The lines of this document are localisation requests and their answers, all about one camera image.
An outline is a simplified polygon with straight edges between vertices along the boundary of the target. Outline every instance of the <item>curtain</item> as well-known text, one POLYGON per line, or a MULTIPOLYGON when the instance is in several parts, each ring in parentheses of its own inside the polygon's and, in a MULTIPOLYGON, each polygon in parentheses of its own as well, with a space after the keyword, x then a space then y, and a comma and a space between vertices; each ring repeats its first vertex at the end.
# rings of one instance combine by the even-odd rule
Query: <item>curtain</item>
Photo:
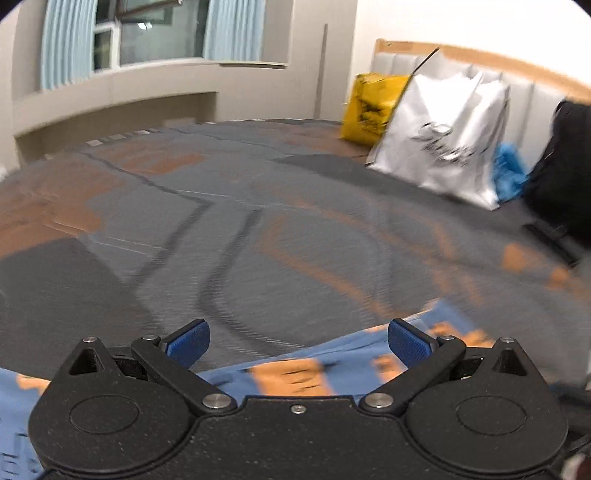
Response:
POLYGON ((265 0, 210 0, 203 58, 260 61, 264 24, 265 0))
POLYGON ((97 1, 48 0, 41 40, 43 89, 90 77, 97 1))

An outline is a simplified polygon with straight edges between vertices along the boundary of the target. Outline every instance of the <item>window sill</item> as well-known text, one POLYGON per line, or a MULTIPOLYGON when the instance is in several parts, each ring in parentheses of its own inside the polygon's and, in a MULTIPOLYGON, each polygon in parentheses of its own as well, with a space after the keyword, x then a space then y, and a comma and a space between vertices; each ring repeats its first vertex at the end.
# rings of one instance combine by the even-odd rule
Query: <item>window sill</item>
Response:
POLYGON ((250 67, 250 68, 263 68, 263 69, 280 69, 284 70, 289 65, 287 63, 277 63, 273 61, 215 61, 206 59, 169 59, 169 60, 149 60, 139 61, 137 63, 128 63, 122 66, 117 66, 111 69, 101 69, 94 72, 94 75, 109 75, 117 72, 124 72, 126 70, 137 70, 144 68, 156 68, 164 67, 167 65, 220 65, 222 67, 250 67))

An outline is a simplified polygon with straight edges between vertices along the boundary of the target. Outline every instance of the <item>blue plastic bag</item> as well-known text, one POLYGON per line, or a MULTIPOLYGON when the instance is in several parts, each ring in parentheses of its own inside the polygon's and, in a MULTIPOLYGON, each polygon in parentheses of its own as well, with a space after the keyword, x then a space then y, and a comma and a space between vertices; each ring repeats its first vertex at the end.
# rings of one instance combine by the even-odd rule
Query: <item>blue plastic bag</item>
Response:
POLYGON ((493 180, 499 202, 508 202, 521 195, 527 174, 512 144, 503 143, 496 149, 493 180))

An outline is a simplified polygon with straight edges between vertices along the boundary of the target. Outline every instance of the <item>blue cloth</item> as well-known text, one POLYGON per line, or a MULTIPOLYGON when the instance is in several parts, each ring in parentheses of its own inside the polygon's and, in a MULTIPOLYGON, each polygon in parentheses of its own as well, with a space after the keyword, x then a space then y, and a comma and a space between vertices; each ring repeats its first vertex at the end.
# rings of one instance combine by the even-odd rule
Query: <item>blue cloth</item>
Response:
POLYGON ((508 202, 521 195, 527 174, 514 145, 503 143, 497 148, 493 180, 499 202, 508 202))
POLYGON ((203 58, 260 61, 265 0, 210 0, 203 58))

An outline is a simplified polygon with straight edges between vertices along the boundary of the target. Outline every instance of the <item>window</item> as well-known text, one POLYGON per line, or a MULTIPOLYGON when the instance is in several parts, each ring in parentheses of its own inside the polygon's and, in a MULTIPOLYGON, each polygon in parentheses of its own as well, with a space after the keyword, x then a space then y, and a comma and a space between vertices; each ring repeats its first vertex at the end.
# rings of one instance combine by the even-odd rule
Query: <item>window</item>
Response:
POLYGON ((121 65, 201 57, 208 7, 209 0, 185 0, 174 8, 125 17, 121 24, 121 65))
POLYGON ((95 71, 201 57, 209 0, 98 0, 95 71))
POLYGON ((95 71, 111 68, 111 38, 111 30, 95 31, 95 71))

